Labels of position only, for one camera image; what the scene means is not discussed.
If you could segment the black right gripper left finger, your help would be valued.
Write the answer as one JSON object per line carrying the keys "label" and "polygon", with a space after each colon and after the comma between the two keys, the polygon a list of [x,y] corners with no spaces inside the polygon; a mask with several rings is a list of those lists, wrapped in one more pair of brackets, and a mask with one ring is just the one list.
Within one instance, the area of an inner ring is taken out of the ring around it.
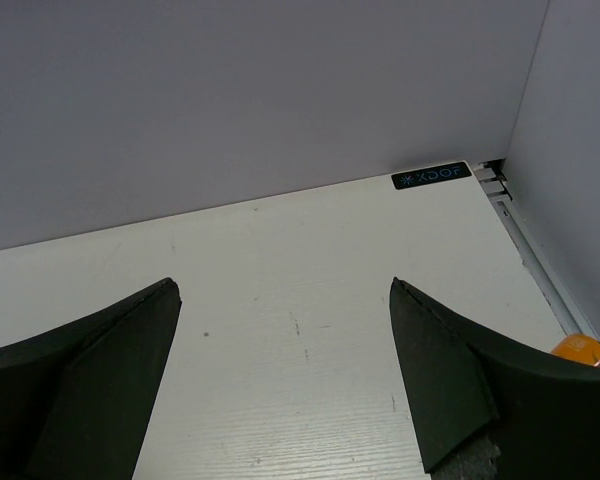
{"label": "black right gripper left finger", "polygon": [[165,278],[0,348],[0,479],[130,479],[181,310]]}

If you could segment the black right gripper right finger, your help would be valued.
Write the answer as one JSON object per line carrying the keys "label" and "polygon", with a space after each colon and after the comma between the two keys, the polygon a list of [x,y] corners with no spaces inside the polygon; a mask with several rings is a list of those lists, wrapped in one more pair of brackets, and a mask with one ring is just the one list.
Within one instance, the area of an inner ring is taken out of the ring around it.
{"label": "black right gripper right finger", "polygon": [[600,368],[563,359],[392,283],[390,317],[433,479],[600,479]]}

